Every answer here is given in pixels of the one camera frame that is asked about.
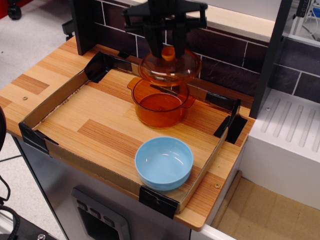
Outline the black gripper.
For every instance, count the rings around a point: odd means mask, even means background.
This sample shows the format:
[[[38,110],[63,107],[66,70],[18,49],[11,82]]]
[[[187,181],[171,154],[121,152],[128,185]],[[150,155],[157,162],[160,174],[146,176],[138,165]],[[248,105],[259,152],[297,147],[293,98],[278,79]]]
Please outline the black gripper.
[[[206,9],[203,2],[190,0],[148,0],[125,8],[124,29],[137,32],[143,29],[150,51],[156,58],[162,57],[162,30],[172,30],[175,57],[185,53],[187,31],[207,26]]]

